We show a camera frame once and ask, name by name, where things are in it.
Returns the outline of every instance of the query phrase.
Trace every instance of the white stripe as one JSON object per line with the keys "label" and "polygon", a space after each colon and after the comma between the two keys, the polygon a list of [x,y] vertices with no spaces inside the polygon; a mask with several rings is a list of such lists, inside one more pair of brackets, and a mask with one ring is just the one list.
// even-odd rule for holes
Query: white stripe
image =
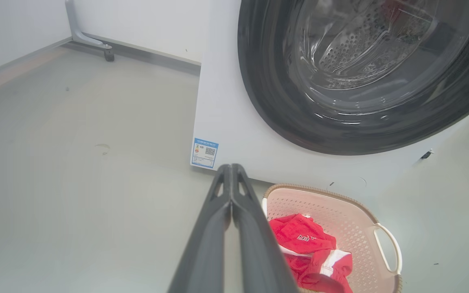
{"label": "white stripe", "polygon": [[331,277],[334,272],[334,264],[342,259],[344,256],[348,256],[350,252],[342,251],[342,250],[333,250],[324,261],[322,268],[320,269],[320,274],[325,275],[327,277]]}
{"label": "white stripe", "polygon": [[306,257],[306,258],[312,257],[312,254],[298,254],[298,253],[293,252],[292,250],[287,249],[287,248],[285,248],[281,245],[278,245],[278,246],[280,247],[281,252],[283,252],[284,254],[290,254],[292,256],[303,256],[303,257]]}

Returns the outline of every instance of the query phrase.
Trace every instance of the washing machine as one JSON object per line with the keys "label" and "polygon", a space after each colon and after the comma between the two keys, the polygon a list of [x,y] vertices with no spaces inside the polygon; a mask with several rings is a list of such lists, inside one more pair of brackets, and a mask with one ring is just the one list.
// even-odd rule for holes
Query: washing machine
{"label": "washing machine", "polygon": [[368,196],[469,122],[469,0],[216,0],[207,35],[193,166]]}

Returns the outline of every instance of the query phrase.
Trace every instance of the red clothing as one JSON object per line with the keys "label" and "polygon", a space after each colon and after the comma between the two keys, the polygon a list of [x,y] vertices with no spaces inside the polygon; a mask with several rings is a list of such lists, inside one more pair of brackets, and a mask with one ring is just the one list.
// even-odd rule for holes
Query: red clothing
{"label": "red clothing", "polygon": [[352,254],[336,249],[312,218],[290,215],[269,222],[299,287],[324,293],[352,293],[346,277]]}

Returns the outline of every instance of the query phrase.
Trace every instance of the basket handle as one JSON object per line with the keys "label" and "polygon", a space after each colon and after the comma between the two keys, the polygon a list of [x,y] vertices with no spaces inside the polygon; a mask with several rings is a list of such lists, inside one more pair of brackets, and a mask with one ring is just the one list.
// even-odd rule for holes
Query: basket handle
{"label": "basket handle", "polygon": [[267,218],[267,198],[262,198],[262,210],[264,211],[265,218]]}
{"label": "basket handle", "polygon": [[377,245],[379,247],[379,250],[381,251],[381,255],[383,256],[383,261],[385,262],[385,265],[387,266],[388,271],[393,274],[400,275],[401,270],[403,268],[403,258],[401,256],[401,249],[399,248],[399,244],[397,243],[396,238],[387,228],[385,228],[385,226],[381,225],[380,223],[376,223],[375,226],[377,229],[383,230],[383,232],[385,232],[385,234],[390,238],[390,241],[392,241],[392,245],[394,245],[394,249],[396,250],[396,269],[392,270],[390,269],[387,259],[385,258],[385,254],[383,253],[383,248],[381,247],[381,243],[379,243],[379,239],[376,233],[374,232],[374,235],[376,235]]}

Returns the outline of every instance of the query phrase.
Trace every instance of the perforated basket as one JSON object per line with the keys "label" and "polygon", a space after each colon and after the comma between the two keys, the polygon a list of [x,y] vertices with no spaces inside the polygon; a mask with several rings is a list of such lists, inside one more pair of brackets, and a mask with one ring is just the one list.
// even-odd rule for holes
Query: perforated basket
{"label": "perforated basket", "polygon": [[[347,280],[354,293],[400,293],[402,258],[396,238],[359,202],[325,190],[274,185],[262,200],[268,220],[292,214],[310,216],[338,248],[352,252],[353,270]],[[385,259],[376,231],[383,230],[396,251],[396,268]],[[301,289],[301,292],[312,292]]]}

